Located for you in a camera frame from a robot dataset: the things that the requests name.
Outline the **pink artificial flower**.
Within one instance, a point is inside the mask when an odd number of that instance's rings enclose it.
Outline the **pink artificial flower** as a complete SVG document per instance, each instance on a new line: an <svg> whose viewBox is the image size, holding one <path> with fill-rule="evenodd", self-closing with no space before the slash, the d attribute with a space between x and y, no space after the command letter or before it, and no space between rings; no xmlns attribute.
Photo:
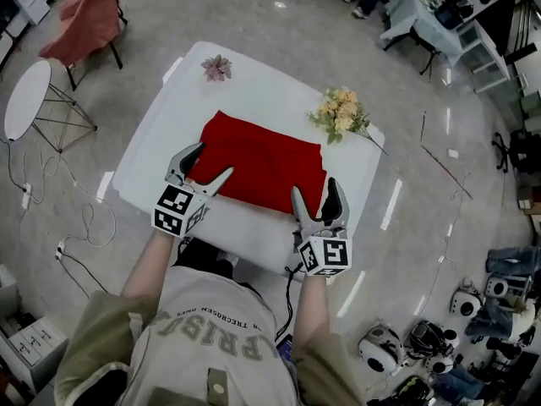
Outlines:
<svg viewBox="0 0 541 406"><path fill-rule="evenodd" d="M207 81L222 82L232 78L232 62L221 54L207 58L200 66L205 70L204 76Z"/></svg>

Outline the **table with light blue cloth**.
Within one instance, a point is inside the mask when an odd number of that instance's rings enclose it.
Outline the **table with light blue cloth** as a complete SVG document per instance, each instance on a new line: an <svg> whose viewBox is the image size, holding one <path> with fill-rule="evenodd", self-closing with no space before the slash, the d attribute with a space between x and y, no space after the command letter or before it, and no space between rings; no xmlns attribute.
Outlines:
<svg viewBox="0 0 541 406"><path fill-rule="evenodd" d="M408 36L410 31L441 53L453 68L463 54L462 44L454 30L446 29L425 4L427 0L390 0L385 5L389 28L381 35L388 45Z"/></svg>

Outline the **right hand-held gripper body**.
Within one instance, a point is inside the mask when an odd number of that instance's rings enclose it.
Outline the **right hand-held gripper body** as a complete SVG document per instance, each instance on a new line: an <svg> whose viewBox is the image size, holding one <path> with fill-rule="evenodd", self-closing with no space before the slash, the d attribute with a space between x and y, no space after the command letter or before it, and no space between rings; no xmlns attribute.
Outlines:
<svg viewBox="0 0 541 406"><path fill-rule="evenodd" d="M311 277L334 277L352 268L352 240L347 223L298 224L295 251Z"/></svg>

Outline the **white glass-door cabinet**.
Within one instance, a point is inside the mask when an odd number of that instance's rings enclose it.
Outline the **white glass-door cabinet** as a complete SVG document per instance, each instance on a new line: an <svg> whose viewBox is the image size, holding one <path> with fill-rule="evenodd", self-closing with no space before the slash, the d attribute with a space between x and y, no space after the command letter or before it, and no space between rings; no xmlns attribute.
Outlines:
<svg viewBox="0 0 541 406"><path fill-rule="evenodd" d="M469 72L474 93L483 93L511 80L505 59L478 21L468 22L457 34L462 53L456 62Z"/></svg>

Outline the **small white drawer organizer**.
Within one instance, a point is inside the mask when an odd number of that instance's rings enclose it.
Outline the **small white drawer organizer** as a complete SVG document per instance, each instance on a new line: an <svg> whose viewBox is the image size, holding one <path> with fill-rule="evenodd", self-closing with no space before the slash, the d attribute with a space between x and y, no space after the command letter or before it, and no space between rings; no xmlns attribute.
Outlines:
<svg viewBox="0 0 541 406"><path fill-rule="evenodd" d="M46 317L19 330L8 340L31 369L39 365L56 369L68 341Z"/></svg>

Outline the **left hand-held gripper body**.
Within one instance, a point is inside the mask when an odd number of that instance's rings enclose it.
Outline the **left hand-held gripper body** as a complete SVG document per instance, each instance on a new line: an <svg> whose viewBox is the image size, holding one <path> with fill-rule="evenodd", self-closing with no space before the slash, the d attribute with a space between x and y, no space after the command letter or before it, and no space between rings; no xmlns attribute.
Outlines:
<svg viewBox="0 0 541 406"><path fill-rule="evenodd" d="M152 226L176 238L183 238L200 223L209 210L210 185L171 175L155 204Z"/></svg>

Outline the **yellow artificial flower bouquet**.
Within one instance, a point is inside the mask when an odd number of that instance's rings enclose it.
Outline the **yellow artificial flower bouquet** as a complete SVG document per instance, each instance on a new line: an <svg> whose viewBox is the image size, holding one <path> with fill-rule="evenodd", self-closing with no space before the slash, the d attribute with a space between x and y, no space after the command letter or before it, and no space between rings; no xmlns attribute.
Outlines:
<svg viewBox="0 0 541 406"><path fill-rule="evenodd" d="M328 145L341 143L344 134L349 132L371 141L387 154L382 144L369 133L371 122L363 104L347 87L326 89L317 108L307 112L307 116L312 124L326 132Z"/></svg>

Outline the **white filing cabinet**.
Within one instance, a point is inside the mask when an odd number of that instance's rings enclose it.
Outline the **white filing cabinet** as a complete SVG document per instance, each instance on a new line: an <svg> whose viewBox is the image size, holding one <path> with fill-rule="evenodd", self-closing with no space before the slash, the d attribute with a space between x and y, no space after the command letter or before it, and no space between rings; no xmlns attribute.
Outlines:
<svg viewBox="0 0 541 406"><path fill-rule="evenodd" d="M28 21L38 25L50 12L46 0L14 0Z"/></svg>

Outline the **person's right forearm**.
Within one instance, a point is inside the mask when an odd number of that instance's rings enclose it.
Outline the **person's right forearm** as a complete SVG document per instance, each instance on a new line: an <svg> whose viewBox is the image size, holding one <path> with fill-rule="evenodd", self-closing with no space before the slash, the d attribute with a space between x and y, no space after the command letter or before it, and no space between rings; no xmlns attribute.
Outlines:
<svg viewBox="0 0 541 406"><path fill-rule="evenodd" d="M326 279L306 276L298 299L292 348L294 351L306 349L311 343L320 342L330 334Z"/></svg>

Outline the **red t-shirt with print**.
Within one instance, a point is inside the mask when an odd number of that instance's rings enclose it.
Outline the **red t-shirt with print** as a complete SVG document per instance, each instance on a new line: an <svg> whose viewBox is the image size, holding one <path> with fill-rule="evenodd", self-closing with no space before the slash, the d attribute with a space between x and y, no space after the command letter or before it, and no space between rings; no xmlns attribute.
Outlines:
<svg viewBox="0 0 541 406"><path fill-rule="evenodd" d="M319 144L270 131L221 111L205 125L200 141L205 148L189 173L192 180L207 184L232 167L220 195L291 214L291 193L296 186L310 215L317 214L326 179Z"/></svg>

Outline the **black device with blue screen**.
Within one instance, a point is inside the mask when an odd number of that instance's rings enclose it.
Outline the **black device with blue screen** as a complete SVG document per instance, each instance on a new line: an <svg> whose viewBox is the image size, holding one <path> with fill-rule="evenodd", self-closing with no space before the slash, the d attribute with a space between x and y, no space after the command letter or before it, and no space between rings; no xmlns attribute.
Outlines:
<svg viewBox="0 0 541 406"><path fill-rule="evenodd" d="M292 363L292 335L286 334L284 335L281 340L276 345L277 351L280 355L280 357L289 362Z"/></svg>

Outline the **person's left forearm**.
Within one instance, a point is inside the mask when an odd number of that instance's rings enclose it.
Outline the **person's left forearm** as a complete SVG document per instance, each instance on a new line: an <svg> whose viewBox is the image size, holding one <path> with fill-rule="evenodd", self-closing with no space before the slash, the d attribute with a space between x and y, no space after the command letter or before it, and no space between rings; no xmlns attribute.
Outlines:
<svg viewBox="0 0 541 406"><path fill-rule="evenodd" d="M169 266L174 238L155 229L123 286L129 299L159 299Z"/></svg>

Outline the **white round helmet device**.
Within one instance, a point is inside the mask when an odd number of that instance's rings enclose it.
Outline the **white round helmet device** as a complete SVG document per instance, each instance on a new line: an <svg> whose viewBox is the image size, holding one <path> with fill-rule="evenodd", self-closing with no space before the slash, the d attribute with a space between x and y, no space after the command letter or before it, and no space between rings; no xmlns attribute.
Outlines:
<svg viewBox="0 0 541 406"><path fill-rule="evenodd" d="M472 319L483 307L484 298L476 291L458 288L451 297L450 313Z"/></svg>
<svg viewBox="0 0 541 406"><path fill-rule="evenodd" d="M402 367L405 349L387 324L373 326L359 341L358 352L365 364L377 373L392 374Z"/></svg>

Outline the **white oval side table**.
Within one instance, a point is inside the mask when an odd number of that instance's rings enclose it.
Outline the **white oval side table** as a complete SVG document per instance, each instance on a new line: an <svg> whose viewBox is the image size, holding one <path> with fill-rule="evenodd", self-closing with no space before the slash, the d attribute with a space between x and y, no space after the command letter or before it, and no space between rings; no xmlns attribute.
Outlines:
<svg viewBox="0 0 541 406"><path fill-rule="evenodd" d="M40 118L45 103L66 106L68 110L64 120ZM59 137L48 138L38 126L38 121L60 125ZM46 60L32 64L22 74L6 107L4 133L8 141L21 139L30 128L58 154L98 129L78 102L52 83L52 66Z"/></svg>

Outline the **black office chair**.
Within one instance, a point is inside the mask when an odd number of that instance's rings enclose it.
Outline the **black office chair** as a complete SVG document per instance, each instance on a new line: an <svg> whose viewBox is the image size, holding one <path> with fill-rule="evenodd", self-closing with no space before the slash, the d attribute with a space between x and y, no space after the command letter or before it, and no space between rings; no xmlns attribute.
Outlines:
<svg viewBox="0 0 541 406"><path fill-rule="evenodd" d="M505 145L502 135L495 132L492 146L500 152L498 170L507 173L511 164L520 173L541 173L541 134L532 134L524 130L511 133L510 144Z"/></svg>

